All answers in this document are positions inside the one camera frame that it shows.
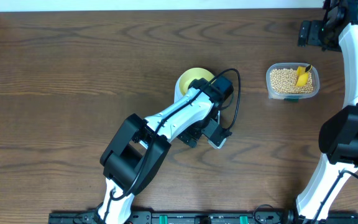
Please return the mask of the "yellow-green bowl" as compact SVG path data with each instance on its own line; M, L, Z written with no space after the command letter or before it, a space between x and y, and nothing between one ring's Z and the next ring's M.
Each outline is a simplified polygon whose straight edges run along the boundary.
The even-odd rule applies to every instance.
M214 78L214 75L204 68L191 68L185 71L179 78L179 90L182 95L188 91L189 85L193 80L204 78L207 82Z

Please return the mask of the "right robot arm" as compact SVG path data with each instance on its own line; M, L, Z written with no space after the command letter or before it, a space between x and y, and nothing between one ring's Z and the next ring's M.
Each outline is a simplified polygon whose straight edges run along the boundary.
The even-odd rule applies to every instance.
M328 119L319 132L321 156L295 209L285 223L327 223L334 199L358 171L358 1L326 0L320 21L303 21L298 45L314 45L341 52L345 96L342 110Z

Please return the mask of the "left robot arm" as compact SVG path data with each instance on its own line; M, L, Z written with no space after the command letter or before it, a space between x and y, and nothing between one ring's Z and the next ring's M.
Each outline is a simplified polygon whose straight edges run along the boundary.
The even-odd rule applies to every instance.
M220 125L219 112L233 91L225 77L195 79L165 110L146 118L127 117L100 158L106 195L96 223L126 222L135 195L155 177L175 138L196 147L206 136L210 145L222 148L231 132Z

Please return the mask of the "yellow measuring scoop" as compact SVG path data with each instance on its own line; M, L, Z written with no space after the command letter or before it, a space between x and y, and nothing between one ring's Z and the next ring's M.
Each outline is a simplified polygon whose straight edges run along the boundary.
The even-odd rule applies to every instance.
M298 79L296 81L295 86L302 87L307 84L308 79L309 79L309 73L312 68L313 68L313 66L311 64L309 64L305 67L299 66L297 68L296 74L298 75Z

